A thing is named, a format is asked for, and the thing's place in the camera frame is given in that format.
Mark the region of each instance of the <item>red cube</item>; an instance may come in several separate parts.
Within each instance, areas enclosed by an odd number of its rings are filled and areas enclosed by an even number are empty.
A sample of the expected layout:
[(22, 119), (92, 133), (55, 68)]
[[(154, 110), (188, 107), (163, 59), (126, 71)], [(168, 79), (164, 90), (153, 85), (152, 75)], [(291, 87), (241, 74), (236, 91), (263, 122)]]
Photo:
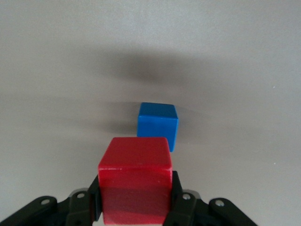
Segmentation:
[(116, 137), (98, 166), (106, 225), (162, 224), (172, 164), (165, 137)]

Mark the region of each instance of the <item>cube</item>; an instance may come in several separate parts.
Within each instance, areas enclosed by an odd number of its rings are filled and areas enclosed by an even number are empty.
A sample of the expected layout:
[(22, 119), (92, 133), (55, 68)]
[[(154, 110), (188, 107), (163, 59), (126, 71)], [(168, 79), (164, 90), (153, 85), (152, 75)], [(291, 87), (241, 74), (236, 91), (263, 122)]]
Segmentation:
[(142, 103), (138, 115), (137, 137), (166, 137), (172, 152), (178, 124), (174, 105)]
[(172, 164), (165, 137), (116, 137), (98, 166), (106, 225), (163, 224)]

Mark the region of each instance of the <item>white tabletop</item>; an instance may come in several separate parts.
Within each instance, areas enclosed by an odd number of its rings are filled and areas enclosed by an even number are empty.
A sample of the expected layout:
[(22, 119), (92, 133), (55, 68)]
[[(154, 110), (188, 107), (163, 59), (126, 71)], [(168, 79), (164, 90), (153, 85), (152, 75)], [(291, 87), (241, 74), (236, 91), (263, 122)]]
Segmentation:
[(184, 188), (300, 225), (300, 22), (299, 0), (2, 1), (0, 221), (88, 187), (155, 102), (176, 106)]

